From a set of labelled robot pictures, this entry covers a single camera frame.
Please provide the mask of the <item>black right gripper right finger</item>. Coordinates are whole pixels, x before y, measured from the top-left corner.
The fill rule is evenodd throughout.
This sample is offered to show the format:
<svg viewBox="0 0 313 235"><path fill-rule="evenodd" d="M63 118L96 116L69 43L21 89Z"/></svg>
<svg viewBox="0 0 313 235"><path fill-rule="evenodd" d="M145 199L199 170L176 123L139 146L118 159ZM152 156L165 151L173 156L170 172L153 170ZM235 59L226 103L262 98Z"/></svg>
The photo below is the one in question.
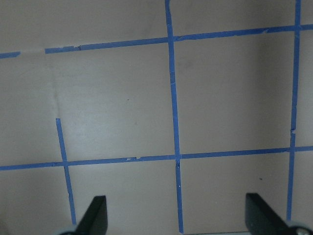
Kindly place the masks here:
<svg viewBox="0 0 313 235"><path fill-rule="evenodd" d="M257 193L247 193L245 224L251 235L291 235L292 230Z"/></svg>

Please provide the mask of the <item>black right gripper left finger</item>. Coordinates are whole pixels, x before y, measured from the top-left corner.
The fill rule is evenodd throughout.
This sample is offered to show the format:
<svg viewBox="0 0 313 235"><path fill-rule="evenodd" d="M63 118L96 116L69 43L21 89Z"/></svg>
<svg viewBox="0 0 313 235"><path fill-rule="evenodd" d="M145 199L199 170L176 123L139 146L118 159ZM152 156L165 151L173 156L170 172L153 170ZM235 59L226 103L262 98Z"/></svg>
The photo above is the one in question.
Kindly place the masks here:
<svg viewBox="0 0 313 235"><path fill-rule="evenodd" d="M108 229L106 196L95 196L76 227L75 235L105 235Z"/></svg>

